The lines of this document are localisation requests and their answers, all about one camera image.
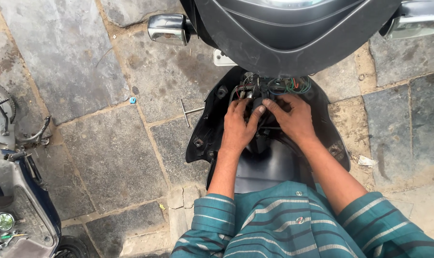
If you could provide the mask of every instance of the teal striped shirt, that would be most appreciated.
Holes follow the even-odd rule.
[[[430,258],[434,240],[379,192],[335,216],[323,194],[284,182],[234,200],[218,194],[197,199],[191,230],[171,257]]]

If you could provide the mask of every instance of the scooter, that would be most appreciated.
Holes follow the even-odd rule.
[[[229,103],[297,94],[311,106],[317,137],[346,169],[349,155],[330,119],[330,101],[309,76],[343,60],[376,32],[386,39],[434,33],[434,0],[181,0],[187,16],[160,14],[148,20],[151,40],[185,46],[191,35],[215,48],[214,64],[234,66],[209,92],[203,114],[188,142],[187,162],[211,166],[223,135]],[[315,189],[311,167],[299,147],[266,112],[243,151],[235,193],[260,191],[283,181]]]
[[[0,85],[0,257],[87,258],[88,250],[73,236],[61,235],[61,220],[27,144],[48,144],[43,133],[14,133],[16,105]]]

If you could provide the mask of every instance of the tire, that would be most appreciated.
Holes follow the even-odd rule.
[[[11,110],[13,112],[13,114],[10,117],[10,123],[13,122],[15,116],[16,116],[16,103],[13,101],[13,98],[11,98],[11,95],[7,92],[7,90],[5,88],[2,87],[2,85],[0,85],[0,98],[1,99],[10,99],[10,106],[11,106]]]
[[[55,258],[89,258],[85,244],[74,236],[62,236]]]

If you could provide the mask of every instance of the gray stone floor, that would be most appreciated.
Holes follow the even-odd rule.
[[[28,152],[63,233],[80,237],[92,258],[118,257],[126,242],[163,236],[168,192],[203,188],[209,164],[184,159],[200,114],[186,127],[179,100],[187,110],[202,107],[229,69],[215,67],[213,49],[197,38],[186,47],[151,42],[145,24],[130,25],[183,10],[173,0],[141,3],[0,0],[0,84],[18,105],[18,132],[36,132],[53,116],[51,143]],[[333,103],[348,150],[379,162],[371,169],[352,160],[352,175],[434,237],[432,72],[434,35],[375,35],[313,79]],[[165,257],[164,250],[170,247],[151,254]]]

